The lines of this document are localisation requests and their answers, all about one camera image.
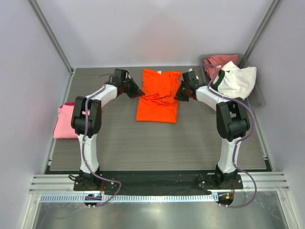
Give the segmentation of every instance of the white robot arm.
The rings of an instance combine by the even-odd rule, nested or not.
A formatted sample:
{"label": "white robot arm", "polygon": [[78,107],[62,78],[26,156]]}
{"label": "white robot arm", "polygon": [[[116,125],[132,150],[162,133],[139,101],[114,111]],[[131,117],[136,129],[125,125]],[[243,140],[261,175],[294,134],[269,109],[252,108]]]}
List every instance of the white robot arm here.
{"label": "white robot arm", "polygon": [[250,129],[250,122],[246,110],[238,103],[219,97],[209,91],[208,86],[199,84],[198,77],[191,69],[183,73],[183,81],[177,91],[176,99],[189,101],[189,98],[207,104],[216,111],[217,130],[222,137],[221,156],[216,165],[215,175],[220,187],[227,187],[237,177],[237,170],[233,164],[237,161],[240,139]]}
{"label": "white robot arm", "polygon": [[[118,88],[116,86],[106,84],[104,87],[102,87],[98,91],[101,91],[101,90],[102,90],[102,92],[100,92],[98,95],[95,95],[95,93],[96,93],[95,92],[91,95],[86,96],[86,98],[89,98],[92,95],[94,95],[93,99],[99,100],[101,102],[101,108],[102,108],[110,100],[115,99],[118,96]],[[77,135],[77,138],[80,142],[80,147],[82,147],[83,136],[84,136],[83,134]],[[99,163],[98,163],[97,156],[96,156],[96,137],[97,137],[97,134],[93,134],[92,137],[86,136],[85,149],[84,149],[85,158],[86,158],[89,166],[91,167],[91,170],[94,172],[96,172],[99,168]],[[81,157],[81,171],[83,171],[84,173],[90,174],[90,171],[86,167],[85,162],[82,157]]]}
{"label": "white robot arm", "polygon": [[[144,92],[140,90],[133,78],[129,76],[127,70],[115,69],[112,80],[106,82],[101,89],[86,97],[78,96],[75,99],[71,126],[78,136],[81,149],[84,144],[84,156],[88,166],[96,174],[100,173],[96,156],[96,137],[102,124],[102,107],[122,93],[126,93],[130,98],[144,95]],[[85,104],[87,99],[89,99],[87,107],[89,117],[87,135],[84,139],[86,126]],[[86,181],[87,187],[90,186],[88,184],[92,184],[92,187],[100,184],[100,181],[87,168],[83,156],[81,157],[81,168],[77,178],[78,180],[75,183]]]}

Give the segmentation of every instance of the gray plastic bin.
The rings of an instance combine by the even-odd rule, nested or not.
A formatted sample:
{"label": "gray plastic bin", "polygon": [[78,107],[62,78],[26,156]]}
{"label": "gray plastic bin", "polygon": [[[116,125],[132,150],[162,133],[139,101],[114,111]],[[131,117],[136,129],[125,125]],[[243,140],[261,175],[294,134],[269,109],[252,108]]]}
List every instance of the gray plastic bin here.
{"label": "gray plastic bin", "polygon": [[[235,55],[236,53],[227,53],[227,54],[205,54],[199,56],[199,64],[203,64],[203,61],[207,59],[209,56],[214,56],[214,55]],[[237,53],[238,54],[238,62],[237,66],[239,68],[246,68],[250,66],[250,63],[248,60],[244,57],[243,54]],[[201,77],[203,78],[205,83],[209,83],[210,78],[208,77],[207,73],[204,71],[203,67],[200,68],[200,74]],[[249,95],[248,98],[246,98],[247,103],[249,106],[254,110],[257,108],[262,108],[265,106],[265,100],[263,98],[263,95],[261,93],[261,90],[259,89],[257,83],[255,83],[254,89],[252,90],[251,94]]]}

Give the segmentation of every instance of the pink cloth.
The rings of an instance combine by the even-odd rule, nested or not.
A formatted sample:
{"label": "pink cloth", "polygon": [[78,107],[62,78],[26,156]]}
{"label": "pink cloth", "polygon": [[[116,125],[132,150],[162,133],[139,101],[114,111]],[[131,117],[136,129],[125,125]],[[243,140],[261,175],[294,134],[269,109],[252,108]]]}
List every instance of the pink cloth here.
{"label": "pink cloth", "polygon": [[[212,64],[212,65],[216,66],[218,69],[218,71],[217,71],[217,74],[218,74],[219,71],[223,68],[223,66],[230,61],[232,61],[235,65],[237,65],[238,54],[210,56],[210,57],[208,57],[207,60],[204,60],[203,63]],[[206,67],[204,67],[204,70],[206,71],[206,73],[208,74],[210,79],[212,79],[214,77],[215,69],[213,67],[206,66]]]}
{"label": "pink cloth", "polygon": [[58,109],[58,120],[54,128],[54,138],[77,139],[77,135],[71,126],[74,103],[65,103]]}

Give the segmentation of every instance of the white cloth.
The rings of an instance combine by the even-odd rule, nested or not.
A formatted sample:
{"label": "white cloth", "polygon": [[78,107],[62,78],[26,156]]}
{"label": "white cloth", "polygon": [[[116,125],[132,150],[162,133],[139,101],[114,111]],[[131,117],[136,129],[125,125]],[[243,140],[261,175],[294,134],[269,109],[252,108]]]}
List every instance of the white cloth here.
{"label": "white cloth", "polygon": [[218,92],[231,98],[247,98],[254,88],[256,81],[256,68],[247,67],[240,69],[232,61],[223,66],[224,79],[218,86]]}

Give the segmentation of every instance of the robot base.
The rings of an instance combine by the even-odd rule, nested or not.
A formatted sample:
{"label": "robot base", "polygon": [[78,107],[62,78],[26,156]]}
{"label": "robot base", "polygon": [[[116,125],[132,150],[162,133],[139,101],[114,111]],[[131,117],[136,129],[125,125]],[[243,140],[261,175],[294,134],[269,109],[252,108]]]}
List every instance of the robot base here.
{"label": "robot base", "polygon": [[[100,168],[98,168],[95,173],[100,174]],[[74,191],[95,191],[100,190],[101,188],[101,181],[97,177],[92,174],[84,173],[81,170],[79,171],[79,176],[73,178]]]}
{"label": "robot base", "polygon": [[223,173],[216,165],[215,174],[201,174],[195,179],[197,188],[200,190],[219,190],[219,189],[243,189],[241,176],[237,170],[232,173]]}

